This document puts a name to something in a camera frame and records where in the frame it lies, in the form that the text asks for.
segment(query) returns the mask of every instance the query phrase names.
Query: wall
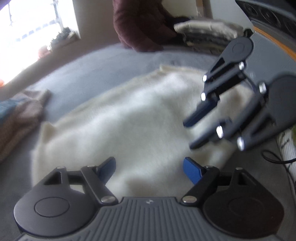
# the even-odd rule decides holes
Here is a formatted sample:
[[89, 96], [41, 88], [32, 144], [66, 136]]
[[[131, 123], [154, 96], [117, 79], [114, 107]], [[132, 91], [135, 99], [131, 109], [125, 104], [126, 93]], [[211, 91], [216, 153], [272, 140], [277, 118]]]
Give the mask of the wall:
[[244, 28], [253, 28], [251, 21], [235, 0], [204, 0], [204, 6], [208, 17], [237, 23]]
[[163, 0], [163, 6], [173, 16], [197, 15], [196, 0]]
[[111, 0], [73, 0], [81, 40], [38, 60], [3, 88], [0, 101], [10, 98], [55, 69], [93, 50], [119, 42], [113, 28]]

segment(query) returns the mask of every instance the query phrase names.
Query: speaker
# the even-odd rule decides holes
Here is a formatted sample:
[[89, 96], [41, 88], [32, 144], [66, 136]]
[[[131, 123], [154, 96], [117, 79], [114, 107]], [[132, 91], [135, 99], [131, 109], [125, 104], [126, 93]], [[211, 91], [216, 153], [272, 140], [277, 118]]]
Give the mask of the speaker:
[[296, 39], [295, 0], [236, 0], [251, 21], [276, 28]]

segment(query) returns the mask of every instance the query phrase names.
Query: stack of clothes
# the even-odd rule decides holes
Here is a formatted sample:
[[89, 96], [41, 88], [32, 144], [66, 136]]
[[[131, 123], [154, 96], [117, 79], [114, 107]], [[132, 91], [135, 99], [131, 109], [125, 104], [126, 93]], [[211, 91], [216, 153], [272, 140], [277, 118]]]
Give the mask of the stack of clothes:
[[0, 163], [39, 124], [49, 90], [24, 90], [0, 102]]
[[174, 29], [193, 50], [214, 55], [220, 55], [233, 39], [244, 36], [242, 26], [209, 18], [178, 23]]

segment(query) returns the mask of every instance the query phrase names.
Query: white fluffy cloth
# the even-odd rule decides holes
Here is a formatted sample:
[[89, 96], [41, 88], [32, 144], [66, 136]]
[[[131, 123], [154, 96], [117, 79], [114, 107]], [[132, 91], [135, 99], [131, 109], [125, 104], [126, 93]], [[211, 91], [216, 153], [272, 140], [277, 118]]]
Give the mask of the white fluffy cloth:
[[161, 66], [82, 104], [54, 125], [43, 123], [32, 162], [33, 184], [57, 166], [78, 170], [114, 156], [116, 171], [106, 186], [119, 200], [182, 197], [192, 187], [182, 170], [186, 156], [220, 168], [235, 150], [222, 141], [190, 151], [189, 143], [218, 119], [235, 117], [252, 94], [243, 86], [231, 89], [218, 108], [185, 129], [183, 119], [201, 101], [202, 76], [196, 69]]

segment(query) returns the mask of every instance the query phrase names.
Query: orange trim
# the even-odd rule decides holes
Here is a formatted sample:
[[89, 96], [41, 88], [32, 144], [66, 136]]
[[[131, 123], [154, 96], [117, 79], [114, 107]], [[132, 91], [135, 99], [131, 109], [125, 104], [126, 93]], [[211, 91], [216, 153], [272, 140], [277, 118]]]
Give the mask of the orange trim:
[[262, 34], [272, 42], [274, 42], [277, 46], [279, 46], [283, 51], [285, 51], [292, 59], [296, 61], [296, 53], [290, 49], [288, 46], [282, 44], [279, 40], [275, 39], [274, 37], [270, 36], [268, 33], [264, 32], [263, 30], [254, 27], [255, 31]]

